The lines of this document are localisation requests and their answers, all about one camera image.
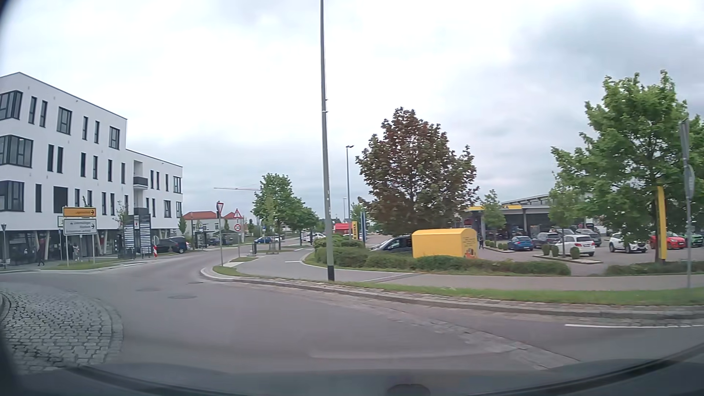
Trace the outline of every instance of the cloud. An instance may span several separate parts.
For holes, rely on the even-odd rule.
[[[317,1],[16,1],[0,73],[23,71],[128,118],[127,145],[184,166],[184,210],[251,209],[267,172],[322,215]],[[552,185],[550,146],[589,127],[604,75],[668,69],[704,106],[696,2],[326,1],[332,214],[367,186],[353,157],[399,106],[469,144],[482,192]]]

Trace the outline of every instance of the street lamp pole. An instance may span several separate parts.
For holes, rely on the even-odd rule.
[[[345,154],[347,159],[347,218],[349,221],[350,239],[352,239],[352,201],[350,200],[350,149],[354,144],[345,146]]]
[[[325,251],[327,255],[327,279],[335,280],[335,265],[332,255],[332,217],[330,216],[330,174],[327,167],[327,95],[325,94],[325,28],[323,2],[320,0],[320,102],[322,113],[322,188],[325,197]]]
[[[222,202],[218,201],[217,204],[215,204],[215,207],[218,209],[218,239],[220,245],[220,265],[225,264],[225,260],[222,259],[222,226],[220,225],[220,219],[222,218],[222,206],[225,205]]]

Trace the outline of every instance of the blue car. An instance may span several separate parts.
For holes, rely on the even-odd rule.
[[[529,237],[513,237],[508,241],[509,250],[533,250],[533,241]]]

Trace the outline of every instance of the white building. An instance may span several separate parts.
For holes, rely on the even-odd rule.
[[[18,263],[34,262],[35,250],[61,257],[64,206],[96,207],[98,254],[119,244],[121,205],[147,208],[152,235],[175,234],[183,169],[127,149],[126,134],[122,116],[22,73],[0,77],[0,252]],[[92,254],[89,237],[71,238]]]

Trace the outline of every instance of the white suv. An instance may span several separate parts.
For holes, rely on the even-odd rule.
[[[626,253],[645,253],[648,251],[648,245],[645,242],[631,242],[626,245],[623,242],[621,233],[615,233],[611,234],[611,238],[609,238],[609,252],[613,253],[617,250],[622,250]]]

